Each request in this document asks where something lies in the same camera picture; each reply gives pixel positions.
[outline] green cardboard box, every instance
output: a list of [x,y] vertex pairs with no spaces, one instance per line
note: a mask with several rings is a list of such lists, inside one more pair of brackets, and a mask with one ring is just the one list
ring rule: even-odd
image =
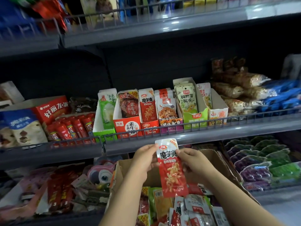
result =
[[[201,92],[198,90],[199,88],[195,84],[193,78],[191,78],[191,77],[189,77],[189,78],[179,78],[179,79],[174,79],[172,82],[175,85],[176,83],[180,83],[180,82],[183,82],[183,81],[188,81],[190,83],[193,83],[194,88],[195,88],[195,93],[196,93],[198,113],[194,113],[194,114],[184,113],[182,108],[180,107],[180,110],[181,110],[181,113],[182,113],[182,116],[183,116],[183,123],[185,124],[184,129],[191,129],[191,125],[186,124],[186,123],[208,120],[208,107],[206,106],[206,103],[203,99],[203,96],[202,96]],[[207,126],[206,122],[201,123],[201,127],[206,127],[206,126]],[[199,123],[192,124],[192,128],[199,128]]]
[[[101,112],[100,112],[100,106],[99,103],[97,103],[97,109],[96,109],[96,113],[95,113],[95,120],[94,120],[94,126],[93,126],[93,135],[95,137],[100,137],[101,141],[104,142],[104,135],[108,135],[108,134],[113,134],[116,133],[115,128],[113,129],[104,129],[103,128],[103,122],[102,122],[102,118],[101,118]],[[114,135],[112,137],[106,137],[106,140],[116,140],[117,136]]]

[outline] hand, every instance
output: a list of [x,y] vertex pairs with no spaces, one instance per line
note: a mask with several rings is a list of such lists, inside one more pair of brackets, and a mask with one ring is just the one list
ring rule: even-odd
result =
[[157,150],[157,144],[149,144],[139,148],[134,154],[130,169],[135,173],[139,173],[143,182],[146,181],[149,170],[160,166],[156,155]]
[[207,180],[214,177],[214,173],[217,172],[212,163],[203,155],[202,152],[191,149],[183,148],[175,151],[183,162],[183,170],[191,170],[195,174],[199,175],[206,185]]

